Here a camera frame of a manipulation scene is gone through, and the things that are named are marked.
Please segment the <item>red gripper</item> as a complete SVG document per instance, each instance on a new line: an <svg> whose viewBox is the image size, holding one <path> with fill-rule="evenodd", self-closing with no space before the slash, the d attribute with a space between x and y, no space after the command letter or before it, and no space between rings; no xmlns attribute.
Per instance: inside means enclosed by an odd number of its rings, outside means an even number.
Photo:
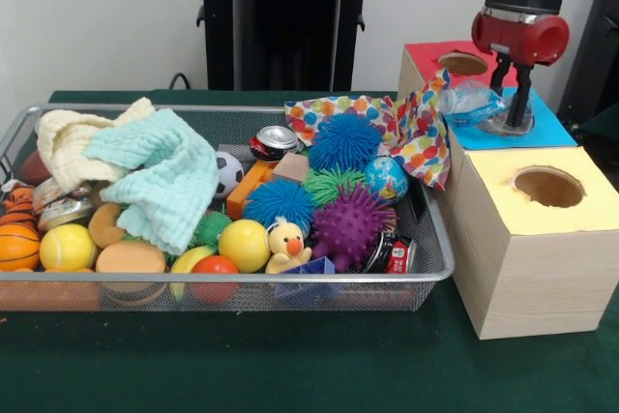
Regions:
<svg viewBox="0 0 619 413"><path fill-rule="evenodd" d="M570 39L568 23L558 15L484 9L473 21L471 36L480 51L496 53L496 68L490 79L494 93L503 92L504 78L511 60L514 62L517 87L506 124L520 126L531 88L530 66L550 66L563 55Z"/></svg>

